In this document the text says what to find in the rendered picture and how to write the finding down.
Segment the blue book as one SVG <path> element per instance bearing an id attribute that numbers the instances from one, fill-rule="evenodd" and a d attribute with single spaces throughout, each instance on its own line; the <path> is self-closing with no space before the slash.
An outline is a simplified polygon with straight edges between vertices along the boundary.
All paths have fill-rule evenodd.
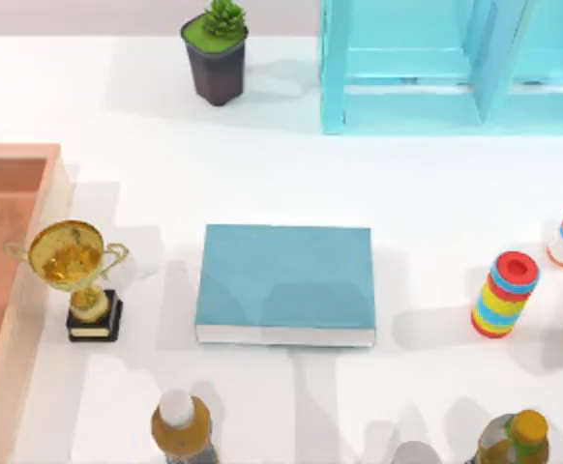
<path id="1" fill-rule="evenodd" d="M 362 227 L 209 224 L 200 343 L 371 347 L 371 234 Z"/>

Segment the green plant in dark pot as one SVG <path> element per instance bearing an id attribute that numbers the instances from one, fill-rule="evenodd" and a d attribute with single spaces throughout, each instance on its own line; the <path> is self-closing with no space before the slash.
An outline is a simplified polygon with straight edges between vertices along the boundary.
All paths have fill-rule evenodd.
<path id="1" fill-rule="evenodd" d="M 234 0 L 212 0 L 204 13 L 182 26 L 195 91 L 211 105 L 223 106 L 242 95 L 248 34 L 245 11 Z"/>

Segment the light blue rack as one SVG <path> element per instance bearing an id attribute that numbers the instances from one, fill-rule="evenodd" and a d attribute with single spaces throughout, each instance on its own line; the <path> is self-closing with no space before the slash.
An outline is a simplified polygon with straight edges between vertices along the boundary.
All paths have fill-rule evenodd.
<path id="1" fill-rule="evenodd" d="M 563 0 L 320 0 L 326 133 L 563 135 Z"/>

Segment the gold trophy on black base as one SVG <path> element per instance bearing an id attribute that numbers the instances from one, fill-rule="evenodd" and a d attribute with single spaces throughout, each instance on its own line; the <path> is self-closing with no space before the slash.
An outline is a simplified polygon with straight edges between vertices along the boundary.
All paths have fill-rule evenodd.
<path id="1" fill-rule="evenodd" d="M 123 301 L 100 278 L 130 254 L 123 244 L 104 241 L 92 224 L 76 219 L 55 222 L 41 230 L 28 247 L 6 243 L 12 258 L 27 263 L 53 289 L 70 294 L 66 328 L 71 342 L 114 342 L 118 338 Z"/>

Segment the amber bottle with white cap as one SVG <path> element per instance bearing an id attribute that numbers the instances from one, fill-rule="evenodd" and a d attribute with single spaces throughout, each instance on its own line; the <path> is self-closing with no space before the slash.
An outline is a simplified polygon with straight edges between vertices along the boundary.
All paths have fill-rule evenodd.
<path id="1" fill-rule="evenodd" d="M 165 391 L 151 417 L 152 437 L 165 464 L 220 464 L 206 404 L 187 391 Z"/>

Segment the stack of coloured rings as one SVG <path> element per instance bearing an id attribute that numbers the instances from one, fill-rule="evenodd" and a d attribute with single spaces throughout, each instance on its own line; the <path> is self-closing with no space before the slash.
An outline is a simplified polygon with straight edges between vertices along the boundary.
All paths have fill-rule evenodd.
<path id="1" fill-rule="evenodd" d="M 536 261 L 520 251 L 505 251 L 493 261 L 470 313 L 475 330 L 488 338 L 509 334 L 539 281 Z"/>

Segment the grey bottle cap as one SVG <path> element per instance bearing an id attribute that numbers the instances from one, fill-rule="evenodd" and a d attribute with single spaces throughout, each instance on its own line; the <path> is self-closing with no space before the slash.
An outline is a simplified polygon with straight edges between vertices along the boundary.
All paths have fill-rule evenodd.
<path id="1" fill-rule="evenodd" d="M 442 464 L 442 461 L 431 445 L 413 440 L 398 445 L 390 464 Z"/>

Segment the shallow salmon-coloured box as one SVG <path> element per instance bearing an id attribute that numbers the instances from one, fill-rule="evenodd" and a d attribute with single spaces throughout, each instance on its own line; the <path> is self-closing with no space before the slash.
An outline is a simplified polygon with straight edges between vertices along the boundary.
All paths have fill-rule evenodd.
<path id="1" fill-rule="evenodd" d="M 59 145 L 0 143 L 0 464 L 15 448 L 49 293 L 4 245 L 64 218 L 72 192 Z"/>

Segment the bottle with yellow cap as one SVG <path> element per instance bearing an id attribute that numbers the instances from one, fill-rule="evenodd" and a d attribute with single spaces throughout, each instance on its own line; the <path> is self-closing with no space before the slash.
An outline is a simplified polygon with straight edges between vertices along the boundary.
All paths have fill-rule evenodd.
<path id="1" fill-rule="evenodd" d="M 527 409 L 491 420 L 464 464 L 548 464 L 548 458 L 548 422 Z"/>

